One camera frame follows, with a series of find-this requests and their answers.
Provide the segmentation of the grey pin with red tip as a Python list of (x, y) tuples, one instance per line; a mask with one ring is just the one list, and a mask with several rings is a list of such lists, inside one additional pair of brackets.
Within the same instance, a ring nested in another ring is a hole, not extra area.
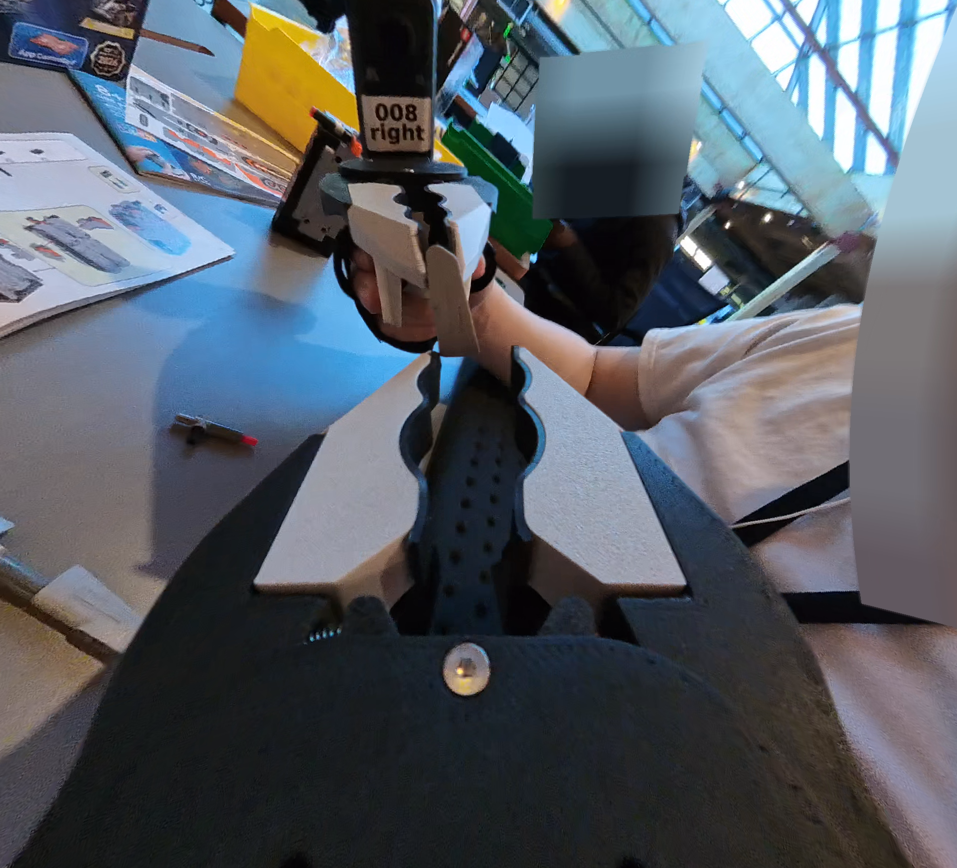
[(196, 445), (206, 440), (215, 440), (245, 448), (256, 448), (258, 439), (242, 431), (230, 428), (212, 420), (204, 420), (185, 414), (177, 414), (172, 426), (185, 433), (185, 440)]

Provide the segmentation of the blue instruction booklet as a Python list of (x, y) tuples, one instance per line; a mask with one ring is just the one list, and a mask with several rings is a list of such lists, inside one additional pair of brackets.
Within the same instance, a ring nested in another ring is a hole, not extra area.
[(276, 207), (299, 159), (282, 146), (133, 66), (124, 85), (71, 70), (137, 174)]

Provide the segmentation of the grey toy blade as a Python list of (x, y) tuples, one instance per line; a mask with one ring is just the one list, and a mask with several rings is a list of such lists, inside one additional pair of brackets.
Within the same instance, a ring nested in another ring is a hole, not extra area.
[(56, 576), (31, 598), (31, 604), (69, 628), (123, 652), (143, 617), (82, 566)]

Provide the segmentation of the white instruction booklet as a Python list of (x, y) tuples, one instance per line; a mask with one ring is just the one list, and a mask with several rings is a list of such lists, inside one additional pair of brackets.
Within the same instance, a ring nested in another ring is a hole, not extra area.
[(75, 135), (1, 135), (2, 337), (233, 254)]

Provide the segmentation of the partly built brick model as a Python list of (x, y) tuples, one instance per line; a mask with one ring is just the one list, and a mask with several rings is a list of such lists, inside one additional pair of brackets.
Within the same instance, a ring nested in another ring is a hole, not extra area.
[(272, 235), (292, 240), (323, 257), (334, 251), (336, 237), (345, 226), (347, 205), (322, 202), (319, 186), (329, 174), (337, 175), (343, 162), (362, 156), (357, 133), (338, 118), (313, 108), (315, 127), (303, 159), (287, 186), (271, 224)]

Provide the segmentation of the grey desk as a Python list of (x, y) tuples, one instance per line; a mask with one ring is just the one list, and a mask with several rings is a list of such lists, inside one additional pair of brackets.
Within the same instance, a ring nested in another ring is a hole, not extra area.
[[(232, 104), (241, 44), (193, 0), (151, 0), (140, 67), (211, 108)], [(64, 75), (2, 66), (2, 131), (66, 132), (128, 172)], [(6, 543), (43, 575), (82, 565), (139, 611), (209, 529), (309, 434), (409, 362), (376, 341), (325, 259), (270, 233), (272, 211), (165, 181), (168, 203), (233, 258), (73, 310), (2, 340)], [(257, 437), (255, 451), (189, 445), (188, 413)], [(56, 791), (108, 677), (46, 624), (2, 601), (2, 792)]]

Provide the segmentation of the person's right hand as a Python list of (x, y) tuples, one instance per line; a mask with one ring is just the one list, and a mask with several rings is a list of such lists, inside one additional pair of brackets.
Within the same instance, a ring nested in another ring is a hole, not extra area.
[[(417, 291), (403, 293), (403, 324), (394, 326), (385, 323), (373, 260), (368, 253), (361, 249), (354, 250), (349, 269), (355, 298), (360, 307), (373, 318), (382, 335), (403, 344), (431, 342), (437, 337), (428, 300)], [(478, 351), (471, 357), (489, 371), (494, 368), (508, 370), (511, 363), (509, 337), (507, 333), (499, 333), (496, 329), (496, 324), (499, 323), (496, 314), (502, 310), (500, 304), (505, 298), (506, 294), (494, 284), (488, 284), (470, 294), (471, 316), (478, 341)]]

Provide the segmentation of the yellow plastic bin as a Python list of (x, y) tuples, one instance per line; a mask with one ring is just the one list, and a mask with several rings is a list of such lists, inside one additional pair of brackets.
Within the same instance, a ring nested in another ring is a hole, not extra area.
[(327, 35), (253, 4), (235, 97), (300, 151), (315, 132), (314, 110), (358, 135), (345, 17)]

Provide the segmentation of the person's right forearm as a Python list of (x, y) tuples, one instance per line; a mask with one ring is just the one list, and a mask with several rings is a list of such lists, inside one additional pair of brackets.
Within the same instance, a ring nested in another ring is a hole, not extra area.
[(498, 285), (483, 291), (472, 319), (478, 363), (501, 382), (511, 382), (513, 349), (526, 349), (622, 429), (644, 431), (653, 425), (640, 389), (638, 348), (592, 346), (536, 316)]

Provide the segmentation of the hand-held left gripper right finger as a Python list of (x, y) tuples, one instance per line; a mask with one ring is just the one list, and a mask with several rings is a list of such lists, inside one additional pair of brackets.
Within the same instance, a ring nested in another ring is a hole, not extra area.
[(513, 358), (535, 443), (516, 519), (531, 542), (530, 587), (549, 604), (682, 594), (684, 573), (616, 422), (527, 349)]

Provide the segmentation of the person's white shirt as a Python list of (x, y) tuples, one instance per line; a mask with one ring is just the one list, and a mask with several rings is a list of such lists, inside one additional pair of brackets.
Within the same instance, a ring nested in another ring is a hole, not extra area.
[[(647, 445), (727, 524), (850, 455), (861, 306), (659, 329), (638, 384)], [(956, 865), (956, 636), (930, 625), (801, 627), (913, 866)]]

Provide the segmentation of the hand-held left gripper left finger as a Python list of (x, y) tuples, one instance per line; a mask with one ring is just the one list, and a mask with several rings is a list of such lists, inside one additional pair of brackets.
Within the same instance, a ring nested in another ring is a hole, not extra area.
[(334, 422), (255, 577), (273, 594), (318, 594), (345, 609), (391, 608), (413, 586), (407, 548), (421, 534), (440, 357), (422, 353)]

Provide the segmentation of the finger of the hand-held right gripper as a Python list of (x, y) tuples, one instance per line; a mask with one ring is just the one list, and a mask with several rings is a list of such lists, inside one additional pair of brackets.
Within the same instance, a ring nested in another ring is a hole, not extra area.
[(393, 327), (403, 325), (403, 284), (420, 290), (427, 284), (418, 224), (397, 201), (400, 192), (400, 187), (380, 182), (349, 185), (351, 236), (372, 258), (382, 318)]
[(426, 187), (427, 293), (443, 356), (472, 356), (478, 339), (471, 286), (488, 240), (491, 208), (465, 182)]

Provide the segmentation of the green plastic bin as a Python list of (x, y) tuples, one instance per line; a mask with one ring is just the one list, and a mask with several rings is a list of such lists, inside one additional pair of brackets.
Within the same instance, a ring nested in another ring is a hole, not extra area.
[(490, 236), (513, 257), (539, 253), (551, 232), (548, 219), (533, 217), (532, 192), (474, 136), (455, 123), (449, 124), (440, 143), (466, 168), (497, 191)]

